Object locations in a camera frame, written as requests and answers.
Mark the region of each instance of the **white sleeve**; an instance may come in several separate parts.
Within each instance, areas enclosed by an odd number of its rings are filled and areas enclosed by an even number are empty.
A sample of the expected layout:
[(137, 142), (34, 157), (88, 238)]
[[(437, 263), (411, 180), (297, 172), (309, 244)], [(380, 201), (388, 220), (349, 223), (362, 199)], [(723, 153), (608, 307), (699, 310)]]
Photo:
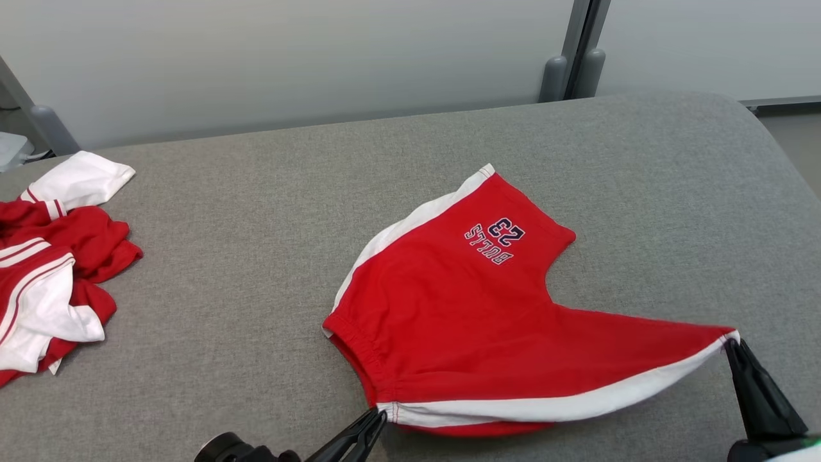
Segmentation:
[(96, 206), (111, 199), (133, 176), (134, 169), (128, 165), (82, 150), (31, 183), (20, 199), (59, 199), (66, 210)]

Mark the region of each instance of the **red fabric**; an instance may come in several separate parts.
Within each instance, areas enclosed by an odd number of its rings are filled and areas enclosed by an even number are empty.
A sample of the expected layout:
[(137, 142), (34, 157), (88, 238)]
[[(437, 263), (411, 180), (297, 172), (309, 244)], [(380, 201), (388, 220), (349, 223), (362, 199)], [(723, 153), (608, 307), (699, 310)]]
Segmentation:
[[(494, 174), (356, 268), (323, 327), (372, 406), (578, 395), (676, 363), (734, 331), (554, 303), (548, 268), (575, 238)], [(512, 256), (494, 261), (494, 247)], [(547, 425), (421, 429), (481, 437)]]
[[(109, 280), (143, 253), (126, 240), (128, 224), (113, 221), (96, 206), (79, 207), (68, 216), (51, 221), (45, 202), (0, 202), (0, 248), (43, 238), (55, 248), (71, 250), (76, 259), (70, 303), (89, 305), (105, 325), (117, 310), (113, 298), (94, 283)], [(52, 339), (39, 370), (65, 357), (76, 342)], [(25, 375), (19, 371), (0, 371), (0, 386)]]

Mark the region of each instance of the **white wall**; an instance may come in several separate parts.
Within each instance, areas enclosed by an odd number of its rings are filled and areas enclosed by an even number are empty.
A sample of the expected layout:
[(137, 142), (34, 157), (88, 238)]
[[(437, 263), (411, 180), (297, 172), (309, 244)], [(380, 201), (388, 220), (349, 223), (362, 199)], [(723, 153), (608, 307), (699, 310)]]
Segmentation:
[(598, 48), (607, 59), (596, 95), (821, 100), (818, 0), (611, 0)]
[(0, 56), (86, 149), (535, 102), (572, 0), (4, 0)]

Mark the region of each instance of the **printed logo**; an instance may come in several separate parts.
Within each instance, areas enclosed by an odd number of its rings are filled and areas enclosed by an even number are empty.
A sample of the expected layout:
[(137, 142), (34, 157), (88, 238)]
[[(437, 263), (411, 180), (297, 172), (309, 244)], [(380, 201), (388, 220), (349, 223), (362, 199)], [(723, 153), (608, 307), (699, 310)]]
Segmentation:
[[(488, 234), (491, 238), (495, 238), (498, 245), (502, 247), (510, 247), (511, 241), (518, 241), (525, 235), (525, 231), (518, 226), (515, 226), (507, 218), (502, 218), (488, 227)], [(469, 244), (476, 247), (476, 251), (484, 255), (490, 261), (497, 265), (501, 265), (505, 261), (513, 258), (510, 252), (502, 252), (502, 249), (496, 245), (492, 240), (485, 235), (481, 224), (477, 224), (465, 233), (465, 239)]]

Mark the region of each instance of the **pile of clothes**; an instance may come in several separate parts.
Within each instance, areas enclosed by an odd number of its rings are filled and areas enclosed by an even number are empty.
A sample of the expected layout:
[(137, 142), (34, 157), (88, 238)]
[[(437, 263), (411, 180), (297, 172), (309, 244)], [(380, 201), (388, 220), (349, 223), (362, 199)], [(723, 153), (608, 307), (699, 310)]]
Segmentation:
[(97, 205), (134, 169), (81, 151), (0, 202), (0, 386), (57, 372), (79, 343), (105, 339), (117, 310), (96, 284), (140, 259), (127, 223)]

